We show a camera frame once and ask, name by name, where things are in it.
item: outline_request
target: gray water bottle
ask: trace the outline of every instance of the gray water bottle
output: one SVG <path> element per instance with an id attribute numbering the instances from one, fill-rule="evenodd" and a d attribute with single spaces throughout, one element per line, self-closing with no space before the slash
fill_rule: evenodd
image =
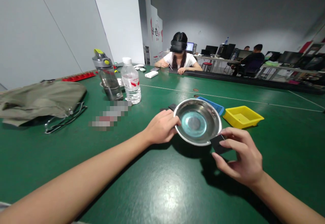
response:
<path id="1" fill-rule="evenodd" d="M 102 80 L 104 91 L 110 101 L 123 100 L 123 93 L 114 73 L 114 66 L 110 58 L 100 49 L 95 49 L 92 58 L 98 74 Z"/>

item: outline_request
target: forearm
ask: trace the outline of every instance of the forearm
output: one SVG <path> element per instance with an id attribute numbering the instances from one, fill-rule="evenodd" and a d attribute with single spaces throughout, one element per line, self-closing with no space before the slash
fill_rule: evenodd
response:
<path id="1" fill-rule="evenodd" d="M 266 173 L 251 189 L 283 223 L 325 223 L 324 217 L 290 194 Z"/>
<path id="2" fill-rule="evenodd" d="M 92 157 L 7 208 L 0 223 L 71 223 L 149 145 L 139 133 Z"/>

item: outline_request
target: chair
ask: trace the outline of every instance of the chair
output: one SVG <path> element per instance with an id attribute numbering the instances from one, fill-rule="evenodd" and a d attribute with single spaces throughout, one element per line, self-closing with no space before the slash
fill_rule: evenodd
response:
<path id="1" fill-rule="evenodd" d="M 255 60 L 245 66 L 238 66 L 238 74 L 243 77 L 254 78 L 258 74 L 261 66 L 265 63 L 265 60 Z"/>
<path id="2" fill-rule="evenodd" d="M 202 70 L 203 71 L 206 68 L 207 69 L 207 72 L 210 72 L 211 71 L 211 67 L 212 67 L 212 63 L 210 63 L 210 62 L 203 62 L 203 64 L 202 64 Z"/>

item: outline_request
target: white power bank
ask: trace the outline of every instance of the white power bank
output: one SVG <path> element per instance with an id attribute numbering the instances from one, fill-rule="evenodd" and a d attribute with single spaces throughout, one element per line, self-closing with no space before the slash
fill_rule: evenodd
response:
<path id="1" fill-rule="evenodd" d="M 153 78 L 154 76 L 157 76 L 157 75 L 158 75 L 158 72 L 152 71 L 152 72 L 149 72 L 149 73 L 145 74 L 145 77 Z"/>

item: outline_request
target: white line on table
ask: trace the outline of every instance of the white line on table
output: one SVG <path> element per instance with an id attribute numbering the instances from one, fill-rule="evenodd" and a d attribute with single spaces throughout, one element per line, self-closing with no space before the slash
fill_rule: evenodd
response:
<path id="1" fill-rule="evenodd" d="M 228 98 L 228 97 L 222 97 L 222 96 L 216 96 L 216 95 L 208 95 L 208 94 L 194 93 L 194 92 L 188 92 L 188 91 L 183 91 L 183 90 L 177 90 L 177 89 L 171 89 L 171 88 L 162 88 L 162 87 L 155 87 L 155 86 L 149 86 L 149 85 L 143 85 L 143 84 L 140 84 L 140 86 L 161 88 L 161 89 L 167 89 L 167 90 L 173 90 L 173 91 L 179 91 L 179 92 L 185 92 L 185 93 L 191 93 L 191 94 L 207 95 L 207 96 L 213 96 L 213 97 L 218 97 L 218 98 L 240 100 L 240 101 L 253 102 L 253 103 L 259 103 L 259 104 L 267 104 L 267 105 L 281 106 L 281 107 L 287 107 L 287 108 L 293 108 L 293 109 L 302 109 L 302 110 L 310 110 L 310 111 L 316 111 L 316 112 L 323 112 L 321 110 L 311 110 L 311 109 L 297 108 L 297 107 L 291 107 L 291 106 L 285 106 L 285 105 L 269 104 L 269 103 L 264 103 L 264 102 L 251 101 L 251 100 L 234 99 L 234 98 Z"/>
<path id="2" fill-rule="evenodd" d="M 316 104 L 316 103 L 310 101 L 309 99 L 306 99 L 306 98 L 304 98 L 304 97 L 302 97 L 302 96 L 300 96 L 300 95 L 298 95 L 298 94 L 296 94 L 296 93 L 294 93 L 294 92 L 291 92 L 290 90 L 288 90 L 288 91 L 289 91 L 290 93 L 293 93 L 294 95 L 297 95 L 297 96 L 300 97 L 300 98 L 303 98 L 303 99 L 305 99 L 305 100 L 307 100 L 307 101 L 309 101 L 309 102 L 311 102 L 311 103 L 313 103 L 313 104 L 315 104 L 315 105 L 317 105 L 317 106 L 319 106 L 319 107 L 325 109 L 325 107 L 320 106 L 319 104 Z"/>

